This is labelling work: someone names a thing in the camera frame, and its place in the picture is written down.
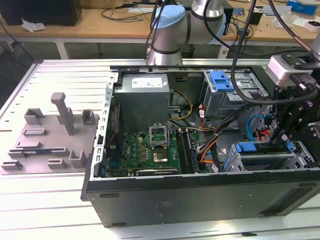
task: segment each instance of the desk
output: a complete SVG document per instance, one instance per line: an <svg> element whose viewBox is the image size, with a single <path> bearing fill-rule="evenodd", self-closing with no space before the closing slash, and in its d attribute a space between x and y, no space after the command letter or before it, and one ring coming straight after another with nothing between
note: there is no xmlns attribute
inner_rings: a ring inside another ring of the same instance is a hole
<svg viewBox="0 0 320 240"><path fill-rule="evenodd" d="M265 66L267 62L267 59L239 59L238 65ZM232 60L189 59L183 63L230 66ZM99 114L105 102L106 84L103 79L97 82L93 76L103 76L110 65L144 64L143 59L45 60L33 64L0 110L0 162L8 158L9 148L25 125L23 116L27 108L41 108L45 115L57 114L50 96L60 91L65 92L66 106L73 113L94 109ZM222 240L242 239L244 232L257 234L250 236L250 240L304 240L320 236L320 195L283 217L104 228L91 203L80 200L84 175L83 172L0 175L1 239Z"/></svg>
<svg viewBox="0 0 320 240"><path fill-rule="evenodd" d="M235 8L249 9L250 3L229 1ZM264 5L258 0L257 5ZM136 15L137 13L125 12L114 13L112 17L123 18ZM312 16L301 15L305 18L312 19ZM46 30L37 32L28 32L21 26L8 26L3 19L0 19L6 29L17 41L20 42L53 42L56 43L61 59L68 59L69 54L65 48L65 43L98 43L99 53L102 48L99 43L145 43L150 31L150 22L144 18L138 22L116 22L103 18L99 9L84 8L82 16L76 26L46 26ZM239 16L240 20L245 21L246 16ZM272 26L273 17L262 16L259 25L252 25L254 35L248 41L247 45L256 46L298 46L298 44L283 29L275 29ZM308 43L316 38L316 32L310 32L303 27L295 26L294 32ZM234 27L231 26L228 34L222 39L228 44L232 44L236 37ZM0 42L9 42L12 39L0 27Z"/></svg>

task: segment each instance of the motherboard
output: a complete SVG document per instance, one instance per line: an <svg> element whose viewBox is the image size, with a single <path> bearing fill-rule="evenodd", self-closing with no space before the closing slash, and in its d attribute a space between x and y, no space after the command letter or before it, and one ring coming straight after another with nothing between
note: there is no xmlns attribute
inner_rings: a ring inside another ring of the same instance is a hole
<svg viewBox="0 0 320 240"><path fill-rule="evenodd" d="M121 155L108 160L106 171L117 177L195 173L199 145L196 131L125 132Z"/></svg>

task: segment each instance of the blue cable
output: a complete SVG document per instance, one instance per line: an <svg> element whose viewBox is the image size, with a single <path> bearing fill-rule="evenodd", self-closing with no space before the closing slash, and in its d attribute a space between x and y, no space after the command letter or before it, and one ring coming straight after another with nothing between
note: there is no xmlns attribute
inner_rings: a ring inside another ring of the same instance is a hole
<svg viewBox="0 0 320 240"><path fill-rule="evenodd" d="M252 115L252 116L249 118L248 122L246 123L246 131L248 132L248 136L249 136L249 138L250 138L250 140L251 140L252 142L255 141L255 138L254 138L254 136L252 135L252 132L251 132L251 130L250 130L250 124L251 124L252 119L254 119L255 117L259 117L259 118L261 118L261 119L265 119L265 117L262 116L262 115L254 114L254 115Z"/></svg>

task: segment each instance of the blue latch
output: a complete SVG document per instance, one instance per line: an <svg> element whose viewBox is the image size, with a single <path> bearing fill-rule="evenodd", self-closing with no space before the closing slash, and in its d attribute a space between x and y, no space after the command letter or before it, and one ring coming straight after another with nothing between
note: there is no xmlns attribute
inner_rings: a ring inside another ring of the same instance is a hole
<svg viewBox="0 0 320 240"><path fill-rule="evenodd" d="M253 142L238 142L235 145L235 149L237 150L238 153L241 152L256 152L256 146Z"/></svg>
<svg viewBox="0 0 320 240"><path fill-rule="evenodd" d="M233 92L235 90L224 71L210 71L210 78L217 92Z"/></svg>
<svg viewBox="0 0 320 240"><path fill-rule="evenodd" d="M285 145L287 146L289 152L292 153L292 151L294 150L294 145L290 141L287 141Z"/></svg>

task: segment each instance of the floor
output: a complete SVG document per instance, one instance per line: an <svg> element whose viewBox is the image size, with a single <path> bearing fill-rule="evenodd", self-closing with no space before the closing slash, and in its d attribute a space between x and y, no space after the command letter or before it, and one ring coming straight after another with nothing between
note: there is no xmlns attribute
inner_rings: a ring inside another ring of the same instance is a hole
<svg viewBox="0 0 320 240"><path fill-rule="evenodd" d="M142 59L145 45L140 43L104 43L104 54L99 55L95 43L66 43L72 59ZM26 42L23 47L34 59L60 59L59 52L54 43L50 42ZM195 45L193 58L208 59L217 58L219 45ZM181 51L188 52L188 46L183 46ZM281 47L247 46L247 53L267 53L279 50ZM190 58L188 54L182 54L183 58ZM3 52L0 54L0 108L6 102L16 85L24 76L33 61L17 45L12 54Z"/></svg>

